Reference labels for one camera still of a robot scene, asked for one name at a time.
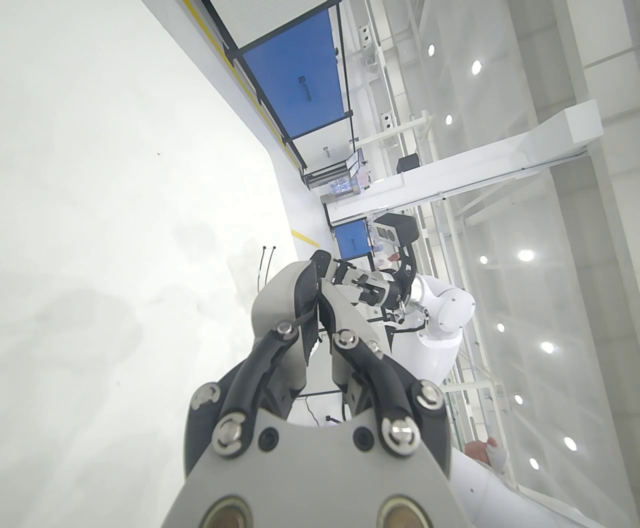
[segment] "silver bolt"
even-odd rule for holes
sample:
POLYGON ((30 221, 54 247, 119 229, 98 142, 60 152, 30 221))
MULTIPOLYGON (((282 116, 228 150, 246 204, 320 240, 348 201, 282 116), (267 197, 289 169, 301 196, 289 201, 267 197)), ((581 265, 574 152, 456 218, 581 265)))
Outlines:
POLYGON ((205 383, 191 396, 191 408, 197 410, 208 402, 217 402, 220 399, 220 388, 217 383, 205 383))
POLYGON ((413 429, 406 420, 395 420, 391 423, 390 434, 400 445, 409 445, 413 441, 413 429))
POLYGON ((338 347, 346 350, 355 348, 360 341, 353 330, 341 330, 333 336, 333 340, 338 347))
POLYGON ((280 335, 290 335, 293 332, 293 325, 288 321, 278 323, 277 331, 280 335))
POLYGON ((371 351, 372 351, 376 356, 378 356, 379 358, 382 358, 383 352, 382 352, 382 349, 380 348, 380 345, 379 345, 377 342, 375 342, 375 341, 373 341, 373 340, 371 339, 371 340, 367 341, 367 346, 368 346, 369 348, 371 348, 371 351))
POLYGON ((416 397, 418 403, 425 409, 431 411, 440 409, 444 405, 444 395, 442 391, 430 381, 422 380, 421 384, 422 389, 416 397))
POLYGON ((410 416, 393 423, 382 418, 380 432, 387 447, 400 456, 411 456, 420 446, 420 430, 410 416))
POLYGON ((338 341, 341 345, 350 345, 356 342, 358 336, 353 330, 342 330, 338 337, 338 341))
POLYGON ((213 450, 221 456, 231 456, 242 448, 242 423, 246 416, 241 412, 229 413, 216 424, 211 436, 213 450))
POLYGON ((242 426, 233 420, 228 420, 220 426, 220 436, 218 441, 223 446, 234 443, 242 434, 242 426))

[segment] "person's hand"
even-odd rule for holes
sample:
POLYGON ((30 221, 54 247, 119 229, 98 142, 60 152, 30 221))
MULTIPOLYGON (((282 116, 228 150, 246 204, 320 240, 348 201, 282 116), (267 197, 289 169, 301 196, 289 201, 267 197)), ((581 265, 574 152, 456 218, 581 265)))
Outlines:
POLYGON ((473 442, 465 444, 465 454, 470 458, 479 460, 480 462, 490 466, 491 463, 489 462, 489 455, 486 452, 487 445, 498 447, 498 442, 496 442, 496 439, 492 436, 489 436, 489 438, 486 439, 486 442, 474 440, 473 442))

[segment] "white beam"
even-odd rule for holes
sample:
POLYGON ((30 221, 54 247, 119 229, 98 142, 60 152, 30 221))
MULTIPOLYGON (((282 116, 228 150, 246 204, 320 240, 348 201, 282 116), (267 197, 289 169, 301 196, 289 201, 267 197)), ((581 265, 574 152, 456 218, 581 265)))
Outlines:
POLYGON ((374 134, 373 136, 369 136, 368 138, 356 141, 356 148, 359 148, 362 145, 366 145, 368 143, 373 143, 374 141, 381 141, 392 136, 397 136, 401 132, 405 132, 420 125, 427 125, 427 127, 430 127, 431 117, 432 116, 429 116, 425 111, 423 111, 422 117, 418 117, 418 119, 407 121, 406 123, 398 125, 397 127, 387 129, 383 132, 379 132, 378 134, 374 134))
POLYGON ((332 223, 340 223, 371 211, 537 174, 580 154, 601 135, 598 106, 595 100, 586 101, 562 110, 529 132, 386 178, 361 195, 329 204, 329 218, 332 223))

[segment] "robot camera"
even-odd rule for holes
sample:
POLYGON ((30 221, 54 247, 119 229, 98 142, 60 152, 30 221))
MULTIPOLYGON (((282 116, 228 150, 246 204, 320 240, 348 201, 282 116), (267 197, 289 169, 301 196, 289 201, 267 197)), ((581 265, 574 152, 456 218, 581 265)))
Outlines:
POLYGON ((418 240, 418 224, 413 216, 388 212, 373 223, 378 236, 394 246, 410 246, 418 240))

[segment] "white column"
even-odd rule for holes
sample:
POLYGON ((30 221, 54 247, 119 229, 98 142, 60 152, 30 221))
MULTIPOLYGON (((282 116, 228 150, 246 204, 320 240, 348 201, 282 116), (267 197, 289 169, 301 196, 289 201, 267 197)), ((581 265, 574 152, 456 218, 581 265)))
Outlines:
MULTIPOLYGON (((631 318, 640 335, 640 6, 631 0, 554 0, 578 101, 595 98, 604 135, 589 146, 631 318)), ((600 354, 627 474, 640 505, 640 369, 637 344, 621 339, 600 354)))

